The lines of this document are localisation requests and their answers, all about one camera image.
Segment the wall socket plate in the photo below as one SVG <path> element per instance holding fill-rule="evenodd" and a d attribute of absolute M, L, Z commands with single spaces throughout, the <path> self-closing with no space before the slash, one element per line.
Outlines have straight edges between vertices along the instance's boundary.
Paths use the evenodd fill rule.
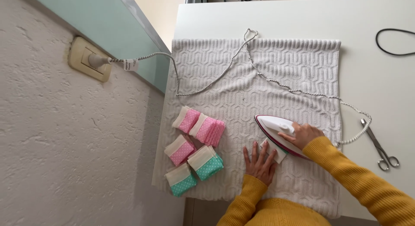
<path fill-rule="evenodd" d="M 105 64 L 99 68 L 93 68 L 89 65 L 88 56 L 92 53 L 98 54 L 101 57 L 108 58 L 104 52 L 96 48 L 84 38 L 78 36 L 72 41 L 70 47 L 68 64 L 72 69 L 85 73 L 92 78 L 96 78 L 101 82 L 106 82 L 110 78 L 111 65 Z"/>

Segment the black cable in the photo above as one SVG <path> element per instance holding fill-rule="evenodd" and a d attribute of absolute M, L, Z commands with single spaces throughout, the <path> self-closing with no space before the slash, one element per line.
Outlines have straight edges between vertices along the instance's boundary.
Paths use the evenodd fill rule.
<path fill-rule="evenodd" d="M 396 54 L 396 53 L 391 53 L 391 52 L 388 52 L 388 51 L 384 50 L 384 49 L 380 46 L 380 44 L 379 44 L 379 42 L 378 42 L 378 36 L 379 36 L 379 34 L 380 34 L 381 32 L 384 32 L 384 31 L 406 32 L 406 33 L 413 34 L 413 35 L 415 35 L 415 32 L 411 32 L 411 31 L 407 31 L 407 30 L 402 30 L 402 29 L 396 29 L 396 28 L 385 28 L 385 29 L 380 30 L 378 33 L 376 33 L 376 38 L 375 38 L 375 40 L 376 40 L 376 44 L 378 45 L 379 49 L 381 49 L 382 51 L 384 51 L 384 52 L 385 52 L 385 53 L 387 53 L 387 54 L 394 55 L 394 56 L 407 56 L 407 55 L 413 55 L 413 54 L 415 54 L 415 52 L 413 52 L 413 53 Z"/>

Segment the iron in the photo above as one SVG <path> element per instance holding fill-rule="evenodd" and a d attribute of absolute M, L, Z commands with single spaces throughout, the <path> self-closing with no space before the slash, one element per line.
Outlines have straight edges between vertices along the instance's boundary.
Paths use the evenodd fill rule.
<path fill-rule="evenodd" d="M 282 132 L 295 137 L 292 121 L 270 115 L 256 115 L 255 120 L 267 137 L 286 153 L 310 160 L 298 147 L 278 135 L 278 132 Z"/>

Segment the woman's left hand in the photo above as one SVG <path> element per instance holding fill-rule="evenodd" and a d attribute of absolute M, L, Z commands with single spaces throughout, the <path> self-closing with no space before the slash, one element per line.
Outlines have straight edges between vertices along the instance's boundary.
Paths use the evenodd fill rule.
<path fill-rule="evenodd" d="M 244 157 L 245 157 L 245 174 L 251 175 L 258 178 L 265 185 L 269 186 L 272 183 L 272 178 L 275 174 L 275 169 L 277 168 L 277 163 L 272 163 L 277 150 L 274 149 L 271 154 L 268 156 L 268 159 L 265 161 L 265 153 L 268 149 L 268 142 L 265 141 L 261 152 L 259 153 L 259 158 L 257 157 L 257 147 L 258 143 L 254 141 L 252 143 L 252 159 L 249 160 L 248 149 L 244 147 Z"/>

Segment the scissor handle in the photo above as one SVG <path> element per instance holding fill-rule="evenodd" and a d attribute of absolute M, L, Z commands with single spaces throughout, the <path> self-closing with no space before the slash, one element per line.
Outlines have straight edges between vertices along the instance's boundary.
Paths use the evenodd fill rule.
<path fill-rule="evenodd" d="M 399 160 L 396 157 L 389 156 L 389 157 L 387 157 L 387 159 L 389 161 L 389 164 L 391 164 L 392 167 L 398 167 L 399 166 Z"/>
<path fill-rule="evenodd" d="M 381 170 L 384 170 L 384 171 L 389 170 L 389 164 L 384 159 L 378 161 L 378 166 L 379 168 L 381 168 Z"/>

